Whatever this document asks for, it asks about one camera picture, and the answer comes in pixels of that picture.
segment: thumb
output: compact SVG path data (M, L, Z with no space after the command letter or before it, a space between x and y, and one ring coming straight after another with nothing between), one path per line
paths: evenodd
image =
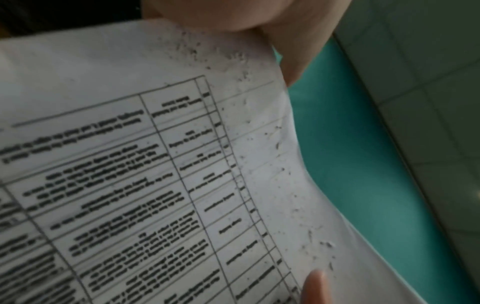
M332 304L327 275L314 270L306 277L301 292L301 304Z
M289 57L282 58L280 62L280 69L287 87L291 86L298 79L300 79L309 63L310 61L292 60Z

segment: paper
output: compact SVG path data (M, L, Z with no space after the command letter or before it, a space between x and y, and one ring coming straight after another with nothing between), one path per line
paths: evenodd
M271 49L135 22L0 43L1 303L420 303L315 187Z

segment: hand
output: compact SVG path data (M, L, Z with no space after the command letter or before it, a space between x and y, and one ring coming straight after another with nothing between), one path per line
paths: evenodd
M300 78L332 35L351 0L142 0L142 16L163 16L217 31L257 28L283 56L288 86Z
M314 270L306 277L301 292L301 304L332 304L327 275Z

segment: dirty paper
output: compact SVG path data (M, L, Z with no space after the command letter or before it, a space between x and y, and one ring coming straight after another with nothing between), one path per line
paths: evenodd
M308 176L259 37L132 22L0 43L0 302L423 302Z

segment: teal surface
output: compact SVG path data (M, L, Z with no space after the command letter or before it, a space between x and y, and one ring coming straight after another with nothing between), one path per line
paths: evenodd
M303 160L332 203L428 303L479 303L333 40L289 93Z

